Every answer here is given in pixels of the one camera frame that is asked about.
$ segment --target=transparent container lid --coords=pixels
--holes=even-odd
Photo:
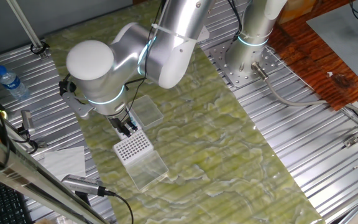
[[[132,111],[134,118],[140,123],[143,130],[162,123],[164,118],[161,111],[148,95],[136,99],[132,105]]]
[[[142,193],[166,178],[168,173],[168,167],[157,151],[148,153],[139,161],[127,166],[126,170]]]

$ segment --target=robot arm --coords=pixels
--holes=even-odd
[[[286,1],[254,0],[255,3],[252,4],[255,7],[251,7],[252,12],[246,12],[244,19],[247,18],[247,21],[243,23],[248,23],[255,32],[261,29],[263,32],[269,32]],[[121,29],[110,45],[87,40],[74,46],[67,56],[67,69],[90,105],[81,117],[86,117],[89,108],[93,108],[105,115],[120,133],[130,136],[137,128],[126,116],[128,112],[125,83],[135,74],[145,75],[147,62],[148,79],[162,88],[174,87],[186,72],[203,29],[203,20],[213,5],[214,0],[168,0],[160,23],[152,24],[156,28],[156,35],[151,40],[149,30],[137,23],[130,23]],[[236,51],[233,55],[246,56],[249,52],[255,51],[245,48],[243,53]],[[236,63],[244,64],[246,61],[250,69],[251,61],[248,60],[254,60],[250,58],[236,57],[234,64],[237,66]]]

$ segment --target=metal frame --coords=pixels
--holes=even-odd
[[[0,163],[5,160],[6,151],[6,147],[0,143]],[[21,148],[16,147],[16,153],[11,151],[6,167],[0,171],[0,182],[18,192],[33,198],[74,222],[107,223],[103,217]]]
[[[253,82],[259,76],[253,72],[250,75],[238,75],[234,71],[232,71],[227,65],[226,61],[226,51],[230,47],[232,40],[229,40],[223,44],[219,44],[209,50],[209,55],[212,58],[215,58],[216,66],[219,67],[230,79],[230,82],[233,83],[236,87],[244,86],[250,82]],[[277,70],[278,65],[274,57],[270,57],[269,50],[265,47],[262,49],[262,59],[259,65],[262,67],[262,70],[268,74],[273,73]]]
[[[20,8],[19,4],[16,0],[6,0],[9,6],[11,7],[13,13],[16,15],[17,20],[22,24],[22,27],[25,31],[25,33],[29,36],[29,39],[31,40],[34,47],[37,48],[37,50],[40,50],[43,48],[43,45],[40,41],[40,39],[37,37],[37,34],[35,34],[34,30],[31,28],[30,22],[25,17],[22,9]],[[46,51],[39,54],[41,59],[48,58],[48,55]]]

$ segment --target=glowing cyan ring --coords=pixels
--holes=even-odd
[[[91,103],[97,104],[97,105],[108,104],[108,103],[113,102],[113,101],[116,100],[117,98],[119,98],[119,96],[121,96],[121,94],[122,94],[123,91],[124,91],[124,86],[122,86],[121,91],[118,93],[118,95],[117,95],[116,97],[114,97],[114,99],[109,100],[109,101],[107,101],[107,102],[98,103],[98,102],[93,102],[93,101],[91,101],[91,100],[88,100],[88,101],[91,102]]]
[[[263,43],[261,43],[261,44],[249,44],[249,43],[245,42],[244,40],[242,40],[240,37],[239,37],[239,40],[240,40],[243,44],[246,44],[246,45],[251,46],[251,47],[259,47],[259,46],[265,45],[265,44],[267,43],[267,41],[268,41],[268,39],[267,39],[265,42],[263,42]]]

